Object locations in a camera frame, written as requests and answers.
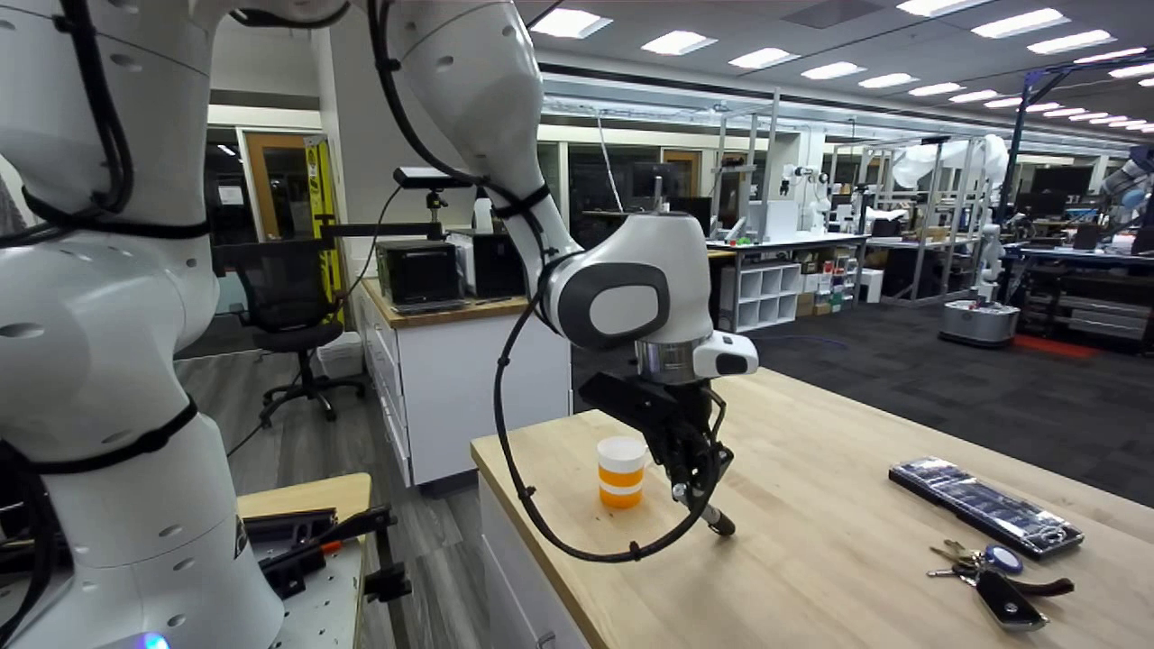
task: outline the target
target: white cabinet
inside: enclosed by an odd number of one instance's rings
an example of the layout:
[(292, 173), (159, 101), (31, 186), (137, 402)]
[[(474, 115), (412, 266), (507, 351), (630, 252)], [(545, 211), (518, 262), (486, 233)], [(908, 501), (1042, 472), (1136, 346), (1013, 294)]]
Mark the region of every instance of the white cabinet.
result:
[(494, 649), (583, 649), (583, 634), (531, 548), (518, 539), (507, 513), (479, 479), (479, 543), (489, 593)]
[(725, 266), (720, 328), (757, 331), (796, 322), (802, 262)]
[[(474, 472), (470, 438), (498, 429), (494, 370), (516, 308), (397, 324), (372, 293), (356, 293), (356, 331), (404, 482)], [(570, 342), (531, 322), (506, 370), (506, 423), (518, 429), (564, 415), (572, 415)]]

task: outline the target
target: ceiling light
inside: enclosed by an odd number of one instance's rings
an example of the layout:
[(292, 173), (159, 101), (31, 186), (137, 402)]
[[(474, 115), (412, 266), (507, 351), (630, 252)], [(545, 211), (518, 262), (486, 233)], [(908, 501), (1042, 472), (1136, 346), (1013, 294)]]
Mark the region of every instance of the ceiling light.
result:
[(862, 80), (862, 87), (868, 87), (868, 91), (881, 91), (881, 87), (905, 87), (905, 81), (915, 81), (915, 80), (913, 80), (913, 75), (905, 75), (905, 73), (890, 73), (890, 75)]
[(824, 65), (824, 68), (809, 68), (802, 73), (806, 80), (839, 80), (839, 75), (857, 75), (862, 68), (851, 62), (837, 62), (837, 65)]
[(1018, 155), (1024, 167), (1075, 167), (1075, 158), (1065, 155)]
[(1042, 31), (1042, 27), (1052, 27), (1065, 20), (1070, 20), (1070, 18), (1065, 18), (1058, 6), (1042, 6), (1042, 10), (1029, 10), (1029, 15), (1010, 15), (1004, 20), (983, 20), (974, 31), (981, 38), (1010, 38), (1010, 36)]
[(533, 31), (545, 31), (545, 36), (557, 36), (557, 38), (588, 38), (596, 36), (598, 27), (605, 27), (613, 18), (602, 18), (602, 15), (588, 15), (588, 10), (548, 10)]
[(1101, 43), (1116, 43), (1116, 36), (1106, 27), (1090, 27), (1090, 31), (1070, 31), (1059, 38), (1030, 43), (1029, 49), (1030, 55), (1065, 55), (1065, 49), (1087, 49), (1087, 48), (1101, 48)]
[(1030, 104), (1024, 110), (1058, 110), (1059, 104), (1047, 101), (1047, 104)]
[(783, 48), (766, 48), (766, 49), (749, 49), (742, 59), (731, 59), (731, 68), (767, 68), (767, 65), (783, 65), (794, 62), (796, 55), (783, 49)]
[(643, 49), (653, 49), (653, 55), (665, 55), (665, 59), (683, 59), (683, 55), (712, 48), (712, 43), (717, 43), (717, 38), (676, 27), (676, 31), (667, 31), (661, 38), (650, 38)]
[(1004, 101), (988, 101), (983, 108), (1018, 108), (1022, 104), (1022, 97), (1004, 97)]
[(931, 87), (915, 87), (908, 91), (913, 97), (933, 97), (933, 92), (955, 92), (955, 91), (965, 91), (959, 81), (931, 81)]
[(969, 91), (969, 92), (955, 92), (955, 97), (949, 97), (952, 104), (974, 104), (974, 101), (993, 101), (993, 97), (998, 97), (995, 91)]
[(1118, 62), (1118, 59), (1136, 59), (1136, 55), (1148, 55), (1148, 48), (1104, 49), (1104, 55), (1093, 55), (1093, 59), (1078, 59), (1075, 65)]
[(1116, 80), (1131, 80), (1131, 75), (1154, 75), (1154, 65), (1129, 65), (1129, 68), (1116, 68)]
[(1093, 119), (1104, 119), (1106, 110), (1075, 110), (1069, 115), (1070, 121), (1093, 121)]
[(976, 6), (983, 0), (905, 0), (897, 3), (897, 10), (915, 15), (915, 18), (938, 18), (938, 15), (952, 15), (963, 6)]
[(1058, 108), (1058, 110), (1042, 110), (1042, 115), (1051, 115), (1051, 119), (1078, 119), (1078, 115), (1087, 115), (1087, 108)]

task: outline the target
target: office chair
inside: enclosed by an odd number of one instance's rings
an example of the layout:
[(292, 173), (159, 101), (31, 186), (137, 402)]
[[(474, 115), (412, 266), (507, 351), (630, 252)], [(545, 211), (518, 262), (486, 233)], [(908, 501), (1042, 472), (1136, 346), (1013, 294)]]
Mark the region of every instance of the office chair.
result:
[(356, 385), (366, 397), (366, 376), (327, 377), (314, 367), (319, 346), (343, 334), (343, 328), (327, 322), (334, 306), (321, 282), (321, 240), (231, 244), (227, 266), (239, 271), (244, 286), (249, 313), (243, 313), (243, 322), (257, 328), (253, 342), (271, 354), (295, 354), (298, 364), (295, 383), (263, 391), (260, 426), (271, 426), (271, 415), (295, 397), (319, 401), (326, 418), (334, 423), (327, 389)]

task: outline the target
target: black remote control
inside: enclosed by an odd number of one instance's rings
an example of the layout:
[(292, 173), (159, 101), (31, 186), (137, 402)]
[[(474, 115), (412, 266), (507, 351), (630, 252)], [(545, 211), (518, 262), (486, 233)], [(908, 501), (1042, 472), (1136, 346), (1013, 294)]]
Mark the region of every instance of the black remote control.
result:
[(988, 482), (976, 482), (969, 472), (955, 467), (945, 456), (901, 460), (890, 467), (890, 479), (928, 501), (945, 506), (969, 527), (1022, 548), (1030, 557), (1051, 557), (1082, 543), (1078, 527)]

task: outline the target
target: orange cup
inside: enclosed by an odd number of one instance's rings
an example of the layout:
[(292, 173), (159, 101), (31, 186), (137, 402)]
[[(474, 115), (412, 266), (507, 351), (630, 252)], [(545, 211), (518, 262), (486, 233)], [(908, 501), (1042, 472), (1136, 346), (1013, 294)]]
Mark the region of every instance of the orange cup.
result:
[(598, 501), (634, 508), (647, 492), (647, 438), (634, 432), (598, 438)]

